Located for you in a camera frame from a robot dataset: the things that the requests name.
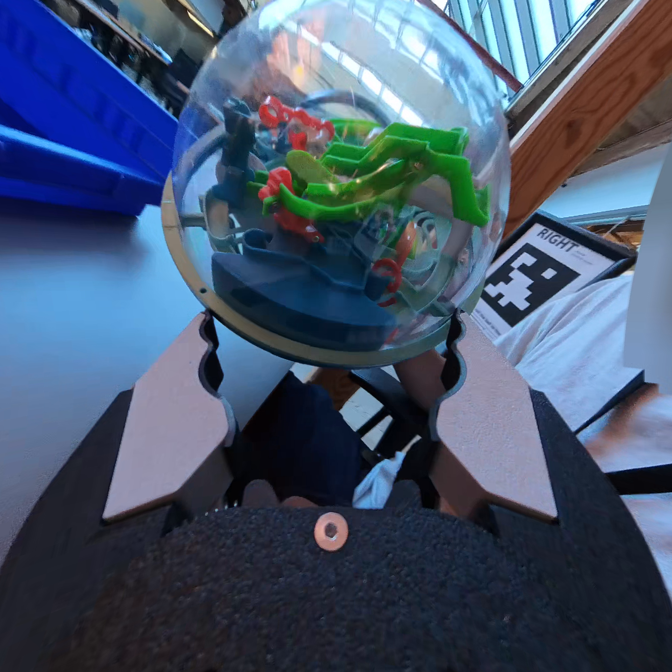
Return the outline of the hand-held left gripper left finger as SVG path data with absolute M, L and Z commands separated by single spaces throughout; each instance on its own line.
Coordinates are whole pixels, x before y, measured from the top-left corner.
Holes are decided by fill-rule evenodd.
M 192 519 L 222 499 L 237 421 L 219 393 L 217 347 L 212 315 L 199 313 L 133 385 L 104 522 L 165 505 Z

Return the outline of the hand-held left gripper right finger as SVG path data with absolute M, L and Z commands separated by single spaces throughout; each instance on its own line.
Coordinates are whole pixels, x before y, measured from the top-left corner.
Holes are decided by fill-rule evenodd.
M 455 312 L 429 414 L 441 508 L 476 521 L 497 506 L 543 523 L 558 508 L 530 388 L 470 315 Z

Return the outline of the clear plastic maze ball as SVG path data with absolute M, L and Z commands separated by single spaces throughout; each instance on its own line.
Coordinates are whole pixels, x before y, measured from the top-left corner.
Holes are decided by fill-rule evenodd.
M 293 362 L 387 366 L 447 338 L 502 237 L 492 72 L 417 1 L 272 1 L 181 112 L 162 223 L 199 301 Z

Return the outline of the person's right forearm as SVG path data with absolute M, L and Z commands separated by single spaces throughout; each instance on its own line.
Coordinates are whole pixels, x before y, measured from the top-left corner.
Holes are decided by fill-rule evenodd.
M 422 410 L 430 412 L 437 400 L 446 393 L 441 374 L 446 359 L 435 349 L 393 365 L 405 392 Z

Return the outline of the black office chair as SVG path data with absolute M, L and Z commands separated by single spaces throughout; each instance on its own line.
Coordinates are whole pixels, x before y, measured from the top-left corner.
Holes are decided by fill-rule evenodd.
M 382 368 L 351 371 L 351 381 L 380 403 L 380 408 L 356 432 L 360 438 L 368 435 L 386 418 L 391 422 L 377 444 L 368 448 L 365 459 L 374 465 L 382 459 L 392 459 L 416 437 L 428 435 L 427 411 L 420 408 L 406 393 L 401 383 Z

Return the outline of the person's dark blue trousers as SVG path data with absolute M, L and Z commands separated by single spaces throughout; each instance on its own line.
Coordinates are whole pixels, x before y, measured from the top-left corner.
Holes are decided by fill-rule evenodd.
M 288 372 L 243 435 L 254 450 L 255 475 L 271 484 L 279 500 L 352 506 L 364 443 L 320 386 Z

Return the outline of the glass skylight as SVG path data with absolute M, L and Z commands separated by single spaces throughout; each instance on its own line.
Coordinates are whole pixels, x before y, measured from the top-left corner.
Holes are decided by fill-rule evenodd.
M 599 1 L 434 1 L 464 39 L 484 57 L 501 103 L 558 55 Z

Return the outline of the blue plastic bin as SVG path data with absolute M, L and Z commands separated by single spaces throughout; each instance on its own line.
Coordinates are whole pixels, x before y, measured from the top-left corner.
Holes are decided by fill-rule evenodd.
M 1 197 L 138 216 L 177 121 L 39 1 L 1 2 Z

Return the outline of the wooden post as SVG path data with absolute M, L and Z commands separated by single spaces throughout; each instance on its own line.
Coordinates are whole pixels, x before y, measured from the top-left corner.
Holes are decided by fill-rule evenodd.
M 503 238 L 671 74 L 671 2 L 633 1 L 510 142 Z

